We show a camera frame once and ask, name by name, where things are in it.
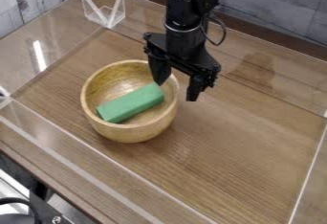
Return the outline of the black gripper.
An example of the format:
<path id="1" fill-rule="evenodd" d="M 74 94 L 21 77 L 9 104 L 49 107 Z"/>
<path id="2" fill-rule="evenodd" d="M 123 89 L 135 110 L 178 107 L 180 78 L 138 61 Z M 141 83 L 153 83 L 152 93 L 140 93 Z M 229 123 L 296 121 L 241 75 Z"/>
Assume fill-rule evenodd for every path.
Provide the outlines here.
<path id="1" fill-rule="evenodd" d="M 164 34 L 146 32 L 144 53 L 153 81 L 162 85 L 170 76 L 170 68 L 186 74 L 189 86 L 186 101 L 196 101 L 198 94 L 216 85 L 220 63 L 208 54 L 201 30 L 177 33 L 166 30 Z"/>

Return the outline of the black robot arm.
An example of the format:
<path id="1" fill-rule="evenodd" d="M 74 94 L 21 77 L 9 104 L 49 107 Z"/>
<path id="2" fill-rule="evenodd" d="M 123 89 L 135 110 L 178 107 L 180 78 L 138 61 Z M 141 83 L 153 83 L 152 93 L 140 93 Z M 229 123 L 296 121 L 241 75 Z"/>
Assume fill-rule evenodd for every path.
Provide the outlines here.
<path id="1" fill-rule="evenodd" d="M 225 25 L 213 14 L 220 0 L 165 0 L 164 33 L 145 33 L 144 53 L 153 81 L 162 85 L 174 68 L 189 76 L 186 101 L 196 101 L 216 85 L 221 65 L 209 55 L 205 42 L 220 46 Z"/>

